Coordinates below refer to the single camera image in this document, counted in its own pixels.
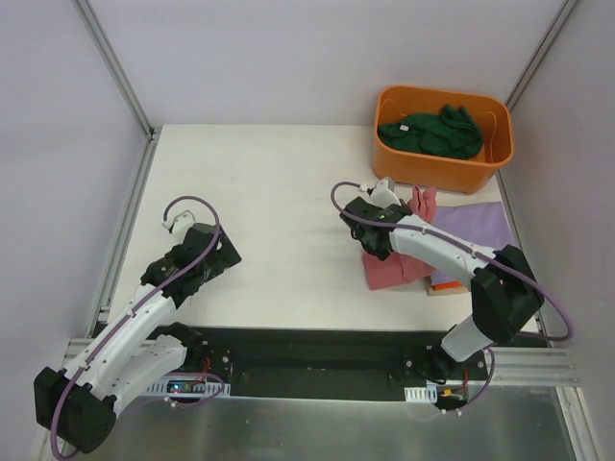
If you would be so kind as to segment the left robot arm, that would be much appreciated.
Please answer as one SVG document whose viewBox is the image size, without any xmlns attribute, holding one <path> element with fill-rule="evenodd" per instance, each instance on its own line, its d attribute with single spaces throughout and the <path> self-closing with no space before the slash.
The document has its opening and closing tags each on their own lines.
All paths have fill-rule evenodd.
<svg viewBox="0 0 615 461">
<path fill-rule="evenodd" d="M 126 407 L 148 386 L 178 371 L 211 377 L 212 354 L 196 329 L 170 317 L 241 257 L 223 229 L 191 224 L 181 243 L 150 263 L 121 313 L 60 370 L 34 380 L 37 423 L 58 442 L 91 453 Z"/>
</svg>

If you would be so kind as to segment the pink t shirt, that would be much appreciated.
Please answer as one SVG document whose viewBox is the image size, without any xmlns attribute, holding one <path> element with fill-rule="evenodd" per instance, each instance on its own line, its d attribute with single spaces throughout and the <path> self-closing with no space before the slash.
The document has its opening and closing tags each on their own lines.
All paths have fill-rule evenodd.
<svg viewBox="0 0 615 461">
<path fill-rule="evenodd" d="M 406 206 L 427 223 L 431 224 L 437 212 L 437 189 L 429 187 L 412 189 L 412 198 Z M 386 260 L 363 253 L 362 264 L 367 286 L 370 290 L 392 288 L 430 276 L 435 269 L 415 257 L 392 253 Z"/>
</svg>

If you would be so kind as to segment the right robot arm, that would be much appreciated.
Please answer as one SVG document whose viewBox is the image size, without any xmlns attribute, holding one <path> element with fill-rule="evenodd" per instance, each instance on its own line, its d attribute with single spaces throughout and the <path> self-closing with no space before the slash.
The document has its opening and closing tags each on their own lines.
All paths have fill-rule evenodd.
<svg viewBox="0 0 615 461">
<path fill-rule="evenodd" d="M 469 289 L 471 314 L 447 332 L 432 355 L 432 367 L 443 378 L 462 373 L 474 353 L 513 339 L 545 302 L 523 252 L 514 246 L 476 245 L 404 206 L 378 207 L 360 197 L 341 208 L 340 217 L 367 253 L 380 260 L 393 253 L 417 258 Z"/>
</svg>

